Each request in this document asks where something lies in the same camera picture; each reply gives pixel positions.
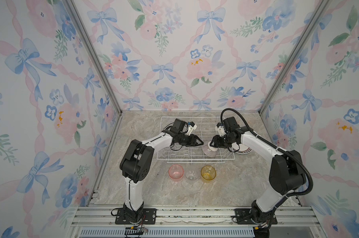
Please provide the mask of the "small white bowl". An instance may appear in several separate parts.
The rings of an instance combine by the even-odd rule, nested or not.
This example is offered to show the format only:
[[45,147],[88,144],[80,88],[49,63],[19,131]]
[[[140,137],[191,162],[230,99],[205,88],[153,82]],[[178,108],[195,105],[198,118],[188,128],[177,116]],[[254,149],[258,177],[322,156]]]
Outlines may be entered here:
[[217,155],[218,148],[213,147],[210,145],[210,143],[208,143],[202,147],[202,151],[205,156],[209,158],[215,158]]

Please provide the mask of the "yellow plastic cup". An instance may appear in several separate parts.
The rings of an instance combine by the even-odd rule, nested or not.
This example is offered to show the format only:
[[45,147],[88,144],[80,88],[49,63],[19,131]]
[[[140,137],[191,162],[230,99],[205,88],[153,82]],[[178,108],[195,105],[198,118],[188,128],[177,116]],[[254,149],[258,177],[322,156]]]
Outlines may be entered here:
[[206,166],[203,166],[201,168],[201,178],[204,180],[204,181],[212,181],[216,178],[216,170],[213,166],[210,166],[210,165],[206,165]]

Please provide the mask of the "pink plastic cup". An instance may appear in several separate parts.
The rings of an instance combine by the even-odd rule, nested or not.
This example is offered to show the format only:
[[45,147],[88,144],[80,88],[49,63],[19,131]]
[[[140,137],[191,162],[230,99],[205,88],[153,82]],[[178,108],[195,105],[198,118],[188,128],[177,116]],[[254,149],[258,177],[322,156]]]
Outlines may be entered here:
[[170,179],[172,179],[173,181],[180,181],[183,178],[184,169],[181,165],[174,164],[170,166],[168,174]]

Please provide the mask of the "clear plastic cup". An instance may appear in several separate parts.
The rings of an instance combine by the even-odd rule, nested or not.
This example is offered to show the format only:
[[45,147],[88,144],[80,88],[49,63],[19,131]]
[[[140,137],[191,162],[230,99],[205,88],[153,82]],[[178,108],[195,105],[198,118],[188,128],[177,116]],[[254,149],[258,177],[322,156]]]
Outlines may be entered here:
[[199,174],[195,169],[190,169],[186,171],[185,177],[189,181],[196,181],[199,179]]

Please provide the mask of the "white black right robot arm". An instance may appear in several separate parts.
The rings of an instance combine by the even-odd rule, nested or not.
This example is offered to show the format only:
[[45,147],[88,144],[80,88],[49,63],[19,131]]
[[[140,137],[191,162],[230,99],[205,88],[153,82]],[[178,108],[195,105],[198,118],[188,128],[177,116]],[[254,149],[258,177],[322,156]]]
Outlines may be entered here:
[[237,218],[237,223],[250,220],[254,224],[269,225],[276,209],[307,182],[306,170],[300,166],[300,154],[276,146],[249,126],[241,127],[234,117],[223,119],[215,130],[217,135],[203,148],[206,156],[214,157],[219,148],[229,149],[234,153],[233,146],[236,145],[253,150],[270,163],[270,186],[252,203],[246,217]]

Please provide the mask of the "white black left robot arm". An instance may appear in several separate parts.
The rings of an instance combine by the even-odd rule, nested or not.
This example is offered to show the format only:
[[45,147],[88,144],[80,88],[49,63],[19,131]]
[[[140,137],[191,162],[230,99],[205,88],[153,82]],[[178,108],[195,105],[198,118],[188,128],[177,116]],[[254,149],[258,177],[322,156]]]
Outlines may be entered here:
[[157,136],[148,140],[132,140],[129,144],[120,169],[126,183],[126,200],[123,211],[139,216],[143,210],[142,181],[150,171],[153,156],[156,152],[175,145],[182,147],[198,147],[204,142],[192,132],[197,128],[194,122],[185,122],[180,119],[165,127]]

